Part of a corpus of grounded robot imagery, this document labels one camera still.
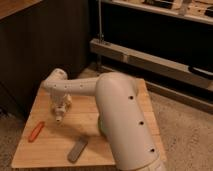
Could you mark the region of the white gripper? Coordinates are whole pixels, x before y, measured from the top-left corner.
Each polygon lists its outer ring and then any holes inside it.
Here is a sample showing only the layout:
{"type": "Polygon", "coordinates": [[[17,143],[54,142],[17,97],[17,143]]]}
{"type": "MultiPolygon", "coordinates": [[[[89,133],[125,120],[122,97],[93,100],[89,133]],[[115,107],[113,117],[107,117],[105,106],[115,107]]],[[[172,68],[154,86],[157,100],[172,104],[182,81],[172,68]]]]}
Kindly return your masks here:
{"type": "Polygon", "coordinates": [[[53,102],[50,105],[50,111],[52,114],[55,113],[56,106],[64,105],[66,106],[67,110],[69,110],[72,107],[72,98],[69,94],[56,92],[56,93],[51,93],[50,97],[53,102]]]}

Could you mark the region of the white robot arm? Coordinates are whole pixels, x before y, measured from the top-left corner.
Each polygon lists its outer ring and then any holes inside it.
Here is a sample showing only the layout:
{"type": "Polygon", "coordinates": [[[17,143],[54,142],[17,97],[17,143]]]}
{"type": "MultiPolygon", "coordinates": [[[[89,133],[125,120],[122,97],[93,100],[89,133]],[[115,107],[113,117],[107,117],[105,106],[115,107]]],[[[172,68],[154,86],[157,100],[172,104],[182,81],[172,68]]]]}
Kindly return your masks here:
{"type": "Polygon", "coordinates": [[[119,72],[98,77],[72,79],[56,68],[42,82],[43,88],[65,112],[67,95],[94,96],[104,133],[121,171],[166,171],[157,146],[137,100],[139,88],[135,78],[119,72]]]}

